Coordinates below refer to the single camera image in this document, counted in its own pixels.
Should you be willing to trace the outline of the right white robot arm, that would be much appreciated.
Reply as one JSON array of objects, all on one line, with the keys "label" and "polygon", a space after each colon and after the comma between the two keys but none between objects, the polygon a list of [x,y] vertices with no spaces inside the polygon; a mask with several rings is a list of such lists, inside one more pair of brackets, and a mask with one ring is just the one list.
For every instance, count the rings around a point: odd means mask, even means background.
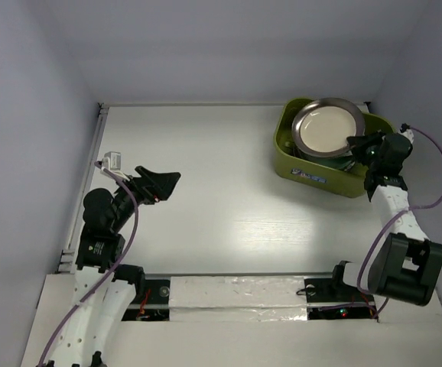
[{"label": "right white robot arm", "polygon": [[419,131],[403,124],[399,132],[375,132],[347,139],[353,157],[366,166],[364,189],[379,212],[382,229],[361,265],[341,261],[328,281],[330,294],[345,300],[356,290],[417,306],[427,305],[442,268],[442,245],[419,226],[418,210],[442,203],[412,206],[401,175]]}]

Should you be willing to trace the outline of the brown rimmed cream round plate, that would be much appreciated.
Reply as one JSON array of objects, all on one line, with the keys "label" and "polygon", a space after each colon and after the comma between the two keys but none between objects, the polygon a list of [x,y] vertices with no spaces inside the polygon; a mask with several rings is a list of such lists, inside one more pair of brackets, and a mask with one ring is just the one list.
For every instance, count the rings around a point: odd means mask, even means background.
[{"label": "brown rimmed cream round plate", "polygon": [[299,152],[315,158],[349,154],[348,138],[362,137],[366,129],[363,112],[342,98],[309,102],[294,117],[291,137]]}]

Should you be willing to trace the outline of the celadon rectangular divided dish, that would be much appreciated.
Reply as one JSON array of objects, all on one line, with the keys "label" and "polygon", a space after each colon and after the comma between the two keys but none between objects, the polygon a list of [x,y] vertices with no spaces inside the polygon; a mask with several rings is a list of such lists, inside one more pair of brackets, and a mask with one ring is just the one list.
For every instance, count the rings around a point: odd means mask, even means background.
[{"label": "celadon rectangular divided dish", "polygon": [[356,163],[352,155],[342,155],[333,158],[319,158],[310,156],[300,151],[298,152],[298,154],[301,159],[304,159],[306,161],[344,172],[350,171]]}]

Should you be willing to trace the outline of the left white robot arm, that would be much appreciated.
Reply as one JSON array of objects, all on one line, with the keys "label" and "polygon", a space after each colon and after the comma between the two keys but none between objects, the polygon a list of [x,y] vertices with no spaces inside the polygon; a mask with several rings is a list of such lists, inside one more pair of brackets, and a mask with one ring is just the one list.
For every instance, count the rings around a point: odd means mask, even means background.
[{"label": "left white robot arm", "polygon": [[136,233],[139,207],[168,200],[181,178],[179,172],[156,173],[142,166],[135,176],[124,175],[104,160],[95,166],[118,188],[96,188],[83,198],[72,304],[47,341],[39,366],[107,364],[109,344],[128,306],[147,296],[143,267],[123,261],[135,238],[125,239],[120,232],[131,220]]}]

